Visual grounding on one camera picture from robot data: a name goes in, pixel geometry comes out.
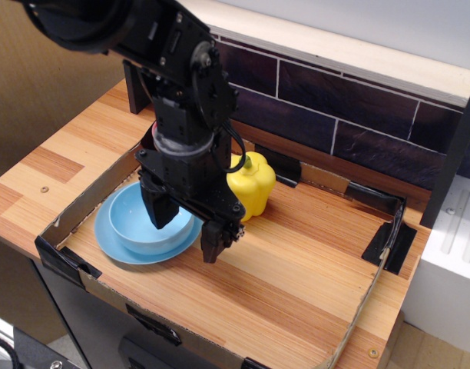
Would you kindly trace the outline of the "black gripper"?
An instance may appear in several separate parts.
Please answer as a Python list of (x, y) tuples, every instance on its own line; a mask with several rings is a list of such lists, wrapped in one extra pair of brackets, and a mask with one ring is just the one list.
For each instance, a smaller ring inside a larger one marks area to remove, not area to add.
[(142, 148), (135, 158), (141, 166), (141, 196), (156, 229), (170, 223), (180, 208), (189, 211), (204, 222), (201, 249), (210, 264), (242, 237), (245, 208), (211, 155), (187, 160)]

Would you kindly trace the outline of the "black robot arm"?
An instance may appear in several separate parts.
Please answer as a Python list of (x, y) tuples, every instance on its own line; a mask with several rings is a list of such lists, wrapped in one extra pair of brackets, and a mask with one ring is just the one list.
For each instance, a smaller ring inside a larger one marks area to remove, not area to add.
[(204, 261), (243, 234), (245, 210), (227, 184), (237, 91), (210, 29), (176, 1), (25, 1), (34, 26), (71, 51), (113, 52), (139, 72), (156, 115), (138, 153), (141, 195), (162, 228), (181, 208), (203, 221)]

